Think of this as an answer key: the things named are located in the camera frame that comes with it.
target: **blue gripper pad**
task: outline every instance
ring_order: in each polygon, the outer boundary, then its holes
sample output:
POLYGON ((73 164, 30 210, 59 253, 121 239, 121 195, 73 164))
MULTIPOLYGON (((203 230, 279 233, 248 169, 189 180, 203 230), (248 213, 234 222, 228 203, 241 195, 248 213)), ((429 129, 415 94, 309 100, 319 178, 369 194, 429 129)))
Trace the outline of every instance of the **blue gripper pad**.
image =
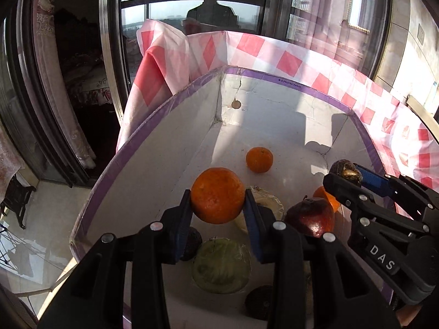
POLYGON ((177 216, 180 217, 178 228, 174 237, 174 256, 175 262, 183 256, 184 248, 186 247, 187 236, 189 234, 189 226, 192 220, 192 208, 190 207, 190 191, 187 189, 184 192, 183 199, 179 207, 177 216))
POLYGON ((255 216, 257 205, 250 189, 245 190, 245 201, 242 211, 244 212, 245 224, 247 225, 247 230, 249 231, 252 252, 259 262, 263 262, 263 252, 260 245, 261 235, 255 216))
POLYGON ((363 182, 361 185, 369 189, 373 193, 379 195, 380 197, 392 196, 393 190, 389 185, 387 178, 384 178, 358 164, 355 163, 355 167, 361 172, 363 176, 363 182))

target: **hole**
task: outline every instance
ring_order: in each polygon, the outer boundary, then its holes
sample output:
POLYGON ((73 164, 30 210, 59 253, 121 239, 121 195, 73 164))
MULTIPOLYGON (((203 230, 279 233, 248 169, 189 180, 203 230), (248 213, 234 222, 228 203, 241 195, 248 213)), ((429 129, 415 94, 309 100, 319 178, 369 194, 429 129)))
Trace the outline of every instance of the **hole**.
POLYGON ((367 285, 352 264, 342 255, 337 255, 336 260, 345 297, 349 299, 367 294, 367 285))
POLYGON ((234 109, 239 109, 241 107, 241 102, 239 100, 233 100, 232 101, 232 107, 234 109))

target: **purple trim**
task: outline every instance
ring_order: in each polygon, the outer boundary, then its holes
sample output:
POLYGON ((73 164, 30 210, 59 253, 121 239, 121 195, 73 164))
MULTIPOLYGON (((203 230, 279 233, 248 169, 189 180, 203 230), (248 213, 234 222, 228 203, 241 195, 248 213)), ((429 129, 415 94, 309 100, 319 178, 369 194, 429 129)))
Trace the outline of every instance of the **purple trim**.
POLYGON ((335 106, 337 109, 343 111, 346 114, 353 113, 353 111, 350 107, 339 102, 337 99, 334 99, 332 96, 329 96, 329 95, 326 95, 322 92, 319 92, 318 90, 313 89, 312 87, 300 84, 297 81, 291 81, 291 80, 288 80, 285 78, 281 78, 280 76, 275 76, 275 75, 267 74, 264 72, 258 72, 256 70, 243 69, 243 68, 238 68, 238 67, 229 67, 224 71, 224 73, 225 74, 248 76, 249 78, 269 81, 270 83, 283 85, 283 86, 289 87, 290 89, 295 89, 298 92, 302 92, 304 94, 308 94, 308 95, 311 95, 317 99, 320 99, 327 104, 335 106))
POLYGON ((372 166, 374 167, 375 173, 384 176, 384 166, 381 162, 381 158, 378 155, 378 152, 370 138, 369 133, 367 132, 364 124, 359 119, 358 115, 353 111, 353 114, 350 115, 352 122, 354 123, 356 129, 358 130, 361 139, 363 140, 364 145, 366 146, 367 154, 369 155, 370 161, 372 162, 372 166))
POLYGON ((205 74, 190 84, 185 90, 176 93, 171 96, 165 103, 157 108, 142 124, 137 128, 135 132, 128 138, 121 149, 116 153, 113 159, 106 167, 104 173, 99 178, 94 186, 94 194, 91 196, 89 203, 84 208, 83 217, 81 220, 80 229, 77 233, 82 232, 86 234, 91 221, 96 213, 96 210, 100 206, 102 200, 110 189, 111 185, 128 163, 133 154, 137 151, 143 141, 148 137, 151 132, 157 127, 162 119, 174 110, 181 102, 186 98, 194 94, 199 88, 207 84, 213 79, 214 75, 218 71, 205 74))

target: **black metal stand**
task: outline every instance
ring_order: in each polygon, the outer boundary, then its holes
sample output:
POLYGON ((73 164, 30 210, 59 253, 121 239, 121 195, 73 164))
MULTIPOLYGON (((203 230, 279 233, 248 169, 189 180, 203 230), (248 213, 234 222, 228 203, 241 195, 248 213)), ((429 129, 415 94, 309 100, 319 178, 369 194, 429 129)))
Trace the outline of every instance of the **black metal stand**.
MULTIPOLYGON (((7 231, 7 228, 4 227, 4 226, 1 225, 1 224, 0 224, 0 228, 1 228, 1 230, 0 230, 0 234, 3 233, 3 232, 6 232, 6 231, 7 231)), ((4 256, 5 256, 5 254, 3 254, 3 253, 1 252, 1 249, 0 249, 0 261, 3 261, 4 264, 7 265, 7 260, 4 259, 4 256)))
POLYGON ((6 216, 4 209, 8 208, 17 216, 18 224, 22 229, 26 229, 23 225, 23 218, 25 216, 26 204, 29 201, 32 192, 36 191, 35 187, 24 187, 18 181, 16 176, 13 176, 9 182, 4 196, 3 202, 0 204, 1 213, 6 216))

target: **cabbage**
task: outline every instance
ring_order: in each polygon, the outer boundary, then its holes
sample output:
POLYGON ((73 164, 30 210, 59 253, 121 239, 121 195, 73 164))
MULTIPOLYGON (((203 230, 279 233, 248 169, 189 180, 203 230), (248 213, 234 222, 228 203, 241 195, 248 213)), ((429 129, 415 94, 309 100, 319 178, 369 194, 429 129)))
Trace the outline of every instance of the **cabbage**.
POLYGON ((250 254, 245 245, 229 239, 210 239, 201 245, 192 278, 202 290, 235 293, 249 282, 250 254))

